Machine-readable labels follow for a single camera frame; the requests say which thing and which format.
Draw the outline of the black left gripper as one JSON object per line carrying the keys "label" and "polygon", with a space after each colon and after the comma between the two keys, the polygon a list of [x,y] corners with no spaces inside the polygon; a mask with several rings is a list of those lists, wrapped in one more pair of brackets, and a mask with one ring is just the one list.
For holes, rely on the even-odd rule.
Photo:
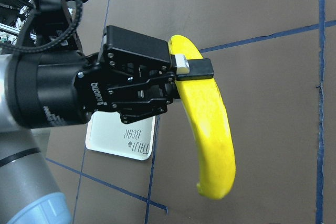
{"label": "black left gripper", "polygon": [[[173,101],[173,63],[166,41],[116,26],[103,32],[99,52],[85,56],[70,27],[65,0],[39,0],[5,56],[5,129],[87,123],[97,111],[130,124],[165,113]],[[49,42],[56,47],[47,49]]]}

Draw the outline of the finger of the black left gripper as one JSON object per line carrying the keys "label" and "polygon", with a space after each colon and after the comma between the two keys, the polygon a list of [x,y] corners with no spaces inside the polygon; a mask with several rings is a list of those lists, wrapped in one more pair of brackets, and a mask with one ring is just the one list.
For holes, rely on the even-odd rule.
{"label": "finger of the black left gripper", "polygon": [[177,81],[204,80],[214,77],[210,59],[187,59],[183,54],[174,55]]}

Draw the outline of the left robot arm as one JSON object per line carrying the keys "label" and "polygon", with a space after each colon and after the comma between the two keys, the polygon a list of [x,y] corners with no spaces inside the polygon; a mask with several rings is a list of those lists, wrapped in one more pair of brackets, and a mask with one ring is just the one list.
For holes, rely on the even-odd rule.
{"label": "left robot arm", "polygon": [[77,35],[58,42],[70,27],[66,1],[39,1],[17,42],[29,52],[1,55],[1,223],[71,223],[32,129],[86,124],[97,111],[130,124],[165,113],[179,97],[175,81],[214,75],[210,60],[170,53],[166,41],[116,26],[85,56]]}

